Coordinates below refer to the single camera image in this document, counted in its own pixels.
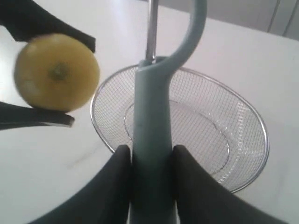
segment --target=mesh strainer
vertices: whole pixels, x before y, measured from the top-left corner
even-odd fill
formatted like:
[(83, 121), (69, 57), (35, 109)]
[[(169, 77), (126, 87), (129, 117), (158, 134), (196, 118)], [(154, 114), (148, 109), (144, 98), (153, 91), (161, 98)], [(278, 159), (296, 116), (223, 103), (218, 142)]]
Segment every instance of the mesh strainer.
[[(122, 69), (97, 90), (92, 120), (108, 148), (132, 147), (134, 86), (138, 66)], [(173, 145), (185, 145), (198, 163), (232, 192), (254, 181), (264, 168), (269, 143), (257, 111), (218, 81), (181, 68), (170, 84)]]
[(107, 79), (93, 98), (91, 113), (111, 151), (122, 144), (132, 148), (131, 224), (175, 224), (173, 145), (185, 145), (233, 192), (259, 175), (269, 147), (261, 117), (244, 99), (205, 75), (179, 69), (202, 35), (206, 0), (194, 0), (186, 38), (170, 57), (155, 57), (157, 0), (149, 5), (146, 59)]

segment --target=lemon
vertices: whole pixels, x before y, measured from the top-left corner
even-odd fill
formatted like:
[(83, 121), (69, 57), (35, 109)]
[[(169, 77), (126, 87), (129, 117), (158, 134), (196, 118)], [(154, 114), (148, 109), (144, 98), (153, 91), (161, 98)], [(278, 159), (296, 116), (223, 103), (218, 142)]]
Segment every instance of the lemon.
[(84, 44), (63, 34), (38, 37), (19, 53), (14, 80), (32, 107), (69, 112), (94, 94), (100, 68)]

